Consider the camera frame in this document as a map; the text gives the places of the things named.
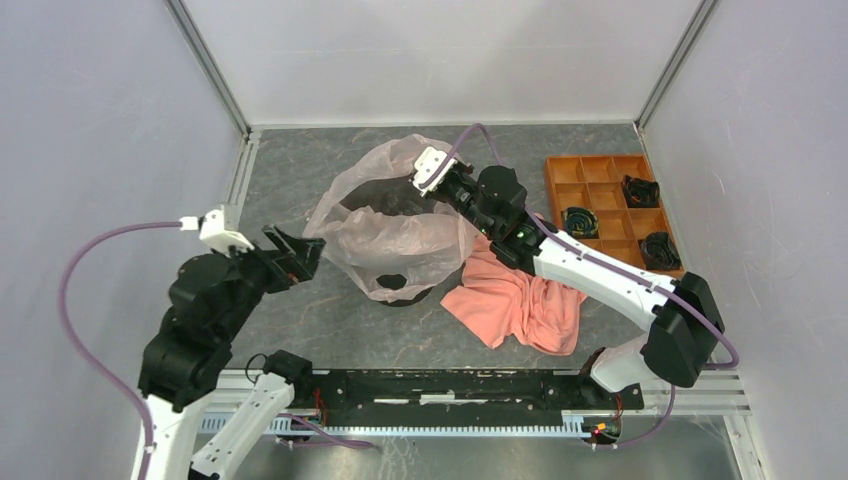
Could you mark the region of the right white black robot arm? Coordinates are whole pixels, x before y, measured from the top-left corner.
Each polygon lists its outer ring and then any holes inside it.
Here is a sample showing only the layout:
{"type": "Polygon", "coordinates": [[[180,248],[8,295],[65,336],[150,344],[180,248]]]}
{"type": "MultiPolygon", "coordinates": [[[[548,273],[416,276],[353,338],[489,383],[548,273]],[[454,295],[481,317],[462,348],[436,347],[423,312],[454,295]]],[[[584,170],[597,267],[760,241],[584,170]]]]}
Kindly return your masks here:
{"type": "Polygon", "coordinates": [[[580,243],[526,211],[527,191],[511,168],[489,166],[478,178],[470,172],[453,163],[422,190],[476,227],[505,266],[573,287],[644,332],[588,361],[577,382],[585,405],[602,408],[626,387],[651,379],[691,388],[712,368],[724,325],[703,278],[654,274],[580,243]]]}

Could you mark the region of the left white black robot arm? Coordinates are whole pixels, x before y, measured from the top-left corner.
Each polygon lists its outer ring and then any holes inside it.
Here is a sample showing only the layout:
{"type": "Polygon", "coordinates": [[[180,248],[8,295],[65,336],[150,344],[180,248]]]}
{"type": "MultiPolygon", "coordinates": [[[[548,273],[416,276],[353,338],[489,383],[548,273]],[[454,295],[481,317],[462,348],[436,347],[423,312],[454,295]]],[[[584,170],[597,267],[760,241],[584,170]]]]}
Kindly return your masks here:
{"type": "Polygon", "coordinates": [[[263,249],[211,220],[193,230],[210,251],[186,261],[169,288],[171,302],[142,356],[138,387],[150,413],[134,471],[143,479],[225,479],[283,408],[314,394],[311,361],[279,350],[267,357],[247,405],[210,446],[193,452],[200,420],[232,344],[261,300],[314,278],[326,245],[267,226],[263,249]]]}

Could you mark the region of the black plastic trash bin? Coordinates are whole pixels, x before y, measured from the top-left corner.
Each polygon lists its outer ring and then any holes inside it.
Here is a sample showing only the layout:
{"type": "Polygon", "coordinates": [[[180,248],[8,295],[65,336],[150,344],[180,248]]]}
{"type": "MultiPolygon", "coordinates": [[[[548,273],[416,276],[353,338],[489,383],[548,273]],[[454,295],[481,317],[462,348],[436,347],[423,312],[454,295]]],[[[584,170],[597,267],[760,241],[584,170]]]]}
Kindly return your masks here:
{"type": "Polygon", "coordinates": [[[342,205],[346,263],[378,303],[418,303],[461,263],[458,216],[405,178],[367,181],[342,205]]]}

